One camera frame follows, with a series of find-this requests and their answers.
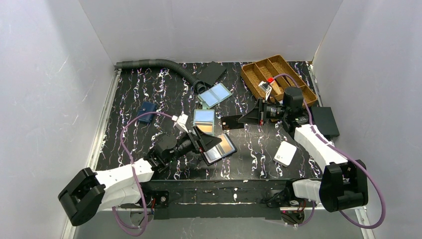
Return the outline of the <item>black card holder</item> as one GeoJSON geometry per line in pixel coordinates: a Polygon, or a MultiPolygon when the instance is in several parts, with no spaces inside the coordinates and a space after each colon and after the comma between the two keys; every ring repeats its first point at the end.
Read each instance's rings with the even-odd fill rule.
{"type": "Polygon", "coordinates": [[[219,160],[237,152],[236,146],[227,133],[219,135],[218,138],[221,139],[219,144],[202,153],[204,162],[207,166],[211,166],[219,160]]]}

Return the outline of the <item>orange credit card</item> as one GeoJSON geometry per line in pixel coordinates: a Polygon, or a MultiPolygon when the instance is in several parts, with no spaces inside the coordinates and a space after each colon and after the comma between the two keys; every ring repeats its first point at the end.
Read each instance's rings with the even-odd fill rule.
{"type": "Polygon", "coordinates": [[[219,135],[218,138],[221,139],[221,142],[217,145],[217,149],[221,155],[229,155],[235,151],[231,141],[225,134],[219,135]]]}

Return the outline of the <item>black VIP card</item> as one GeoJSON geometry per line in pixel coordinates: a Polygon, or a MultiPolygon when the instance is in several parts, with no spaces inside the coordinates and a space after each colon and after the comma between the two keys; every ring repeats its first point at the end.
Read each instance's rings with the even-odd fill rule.
{"type": "Polygon", "coordinates": [[[231,116],[223,116],[220,118],[221,127],[223,130],[230,130],[230,129],[241,129],[244,128],[243,123],[239,123],[238,120],[242,117],[242,115],[231,115],[231,116]]]}

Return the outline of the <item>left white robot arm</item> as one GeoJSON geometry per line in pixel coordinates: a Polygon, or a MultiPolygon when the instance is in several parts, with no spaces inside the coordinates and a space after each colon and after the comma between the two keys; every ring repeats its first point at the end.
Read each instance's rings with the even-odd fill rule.
{"type": "Polygon", "coordinates": [[[177,138],[163,135],[148,154],[133,164],[105,171],[80,170],[59,193],[58,200],[73,226],[88,222],[97,212],[122,204],[137,204],[141,194],[137,182],[148,182],[166,170],[171,161],[189,153],[205,152],[222,139],[202,132],[197,126],[177,138]]]}

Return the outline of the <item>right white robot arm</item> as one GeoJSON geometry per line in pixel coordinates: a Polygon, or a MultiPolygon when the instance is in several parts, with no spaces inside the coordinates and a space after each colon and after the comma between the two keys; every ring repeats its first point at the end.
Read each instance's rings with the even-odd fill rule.
{"type": "Polygon", "coordinates": [[[332,144],[312,124],[309,108],[297,87],[285,90],[282,104],[270,105],[260,98],[239,123],[263,125],[267,120],[281,120],[283,129],[300,144],[322,169],[321,180],[293,179],[286,183],[282,199],[308,199],[322,203],[329,212],[365,206],[368,203],[367,177],[361,160],[353,163],[332,149],[332,144]]]}

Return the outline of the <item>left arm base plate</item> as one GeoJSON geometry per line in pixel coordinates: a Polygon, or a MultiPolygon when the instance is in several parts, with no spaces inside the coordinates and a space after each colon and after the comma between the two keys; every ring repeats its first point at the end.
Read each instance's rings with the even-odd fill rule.
{"type": "MultiPolygon", "coordinates": [[[[159,209],[166,208],[169,204],[169,191],[151,191],[147,190],[144,192],[145,202],[148,209],[159,209]]],[[[142,208],[143,203],[141,198],[135,200],[134,203],[121,204],[121,208],[142,208]]]]}

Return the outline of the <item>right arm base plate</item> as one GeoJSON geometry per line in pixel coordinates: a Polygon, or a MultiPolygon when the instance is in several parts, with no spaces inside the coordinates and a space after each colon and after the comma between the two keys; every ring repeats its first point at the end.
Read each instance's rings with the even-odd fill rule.
{"type": "Polygon", "coordinates": [[[308,199],[299,198],[295,196],[293,190],[284,189],[280,192],[274,193],[267,198],[260,201],[261,204],[269,208],[280,208],[287,206],[298,206],[297,211],[303,210],[307,206],[308,199]]]}

